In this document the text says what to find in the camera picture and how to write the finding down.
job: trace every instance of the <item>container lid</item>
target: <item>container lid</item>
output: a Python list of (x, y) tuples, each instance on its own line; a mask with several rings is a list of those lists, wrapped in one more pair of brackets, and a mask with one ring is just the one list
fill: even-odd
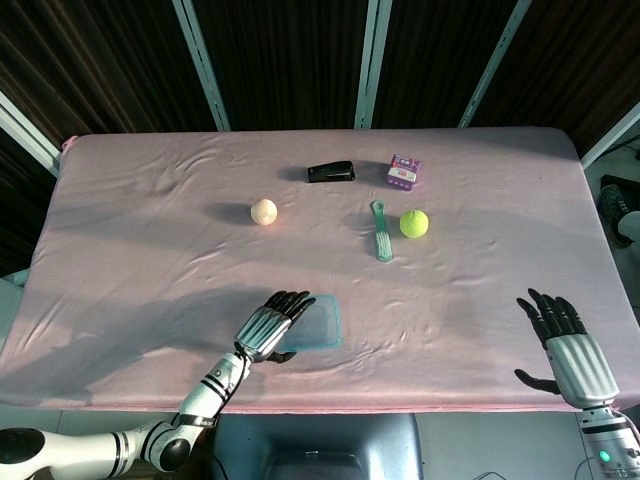
[(334, 295), (312, 295), (311, 305), (293, 327), (284, 335), (279, 352), (300, 352), (335, 348), (342, 343), (340, 309)]

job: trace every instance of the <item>beige ball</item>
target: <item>beige ball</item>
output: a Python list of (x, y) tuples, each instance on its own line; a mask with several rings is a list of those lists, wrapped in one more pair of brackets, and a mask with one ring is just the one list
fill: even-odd
[(276, 204), (267, 198), (258, 200), (251, 206), (251, 218), (258, 225), (271, 225), (277, 216)]

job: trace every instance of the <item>white pole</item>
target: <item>white pole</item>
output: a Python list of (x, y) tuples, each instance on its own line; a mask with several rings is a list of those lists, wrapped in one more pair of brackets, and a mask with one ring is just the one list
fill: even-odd
[(182, 33), (187, 41), (191, 59), (198, 72), (216, 127), (220, 132), (228, 132), (231, 130), (229, 118), (222, 102), (222, 95), (218, 88), (216, 76), (213, 73), (213, 65), (211, 64), (211, 58), (209, 58), (207, 45), (204, 42), (193, 3), (191, 0), (173, 0), (173, 7), (176, 10)]
[(28, 268), (26, 270), (20, 270), (19, 272), (7, 275), (6, 277), (2, 277), (0, 280), (5, 280), (17, 287), (22, 287), (27, 283), (27, 278), (29, 278)]
[(473, 95), (471, 95), (471, 100), (469, 100), (469, 104), (462, 114), (458, 127), (468, 127), (471, 123), (471, 119), (473, 119), (473, 116), (476, 114), (476, 110), (478, 109), (480, 102), (482, 102), (484, 94), (486, 93), (487, 88), (489, 88), (491, 80), (493, 80), (493, 76), (495, 75), (496, 70), (498, 70), (504, 54), (509, 49), (511, 40), (513, 40), (513, 37), (518, 31), (518, 27), (520, 27), (522, 19), (527, 14), (530, 5), (531, 0), (518, 0), (516, 6), (513, 7), (511, 16), (509, 17), (509, 20), (507, 20), (507, 24), (504, 26), (502, 35), (500, 35), (500, 40), (498, 40), (498, 44), (496, 45), (491, 58), (489, 58), (487, 66), (484, 68), (484, 72), (478, 81), (478, 85), (476, 85)]
[(582, 168), (586, 169), (589, 165), (595, 162), (604, 151), (613, 145), (618, 138), (620, 138), (624, 132), (626, 132), (632, 125), (640, 121), (640, 102), (636, 104), (627, 114), (616, 123), (611, 130), (609, 130), (604, 137), (602, 137), (598, 143), (596, 143), (591, 149), (584, 154), (581, 159)]
[(393, 0), (369, 0), (354, 128), (371, 128)]
[(0, 128), (53, 176), (58, 176), (60, 150), (2, 92), (0, 92)]

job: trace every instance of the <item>small box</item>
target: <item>small box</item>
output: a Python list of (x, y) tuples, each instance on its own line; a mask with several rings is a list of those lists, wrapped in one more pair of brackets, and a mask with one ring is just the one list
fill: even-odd
[(420, 160), (394, 154), (387, 174), (387, 183), (411, 191), (413, 184), (416, 183), (419, 168)]

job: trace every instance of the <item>green plastic handle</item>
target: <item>green plastic handle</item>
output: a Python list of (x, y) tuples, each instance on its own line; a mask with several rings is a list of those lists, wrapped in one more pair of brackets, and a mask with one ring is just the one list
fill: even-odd
[(371, 202), (371, 209), (376, 217), (376, 232), (386, 232), (387, 226), (384, 223), (384, 203), (380, 200)]

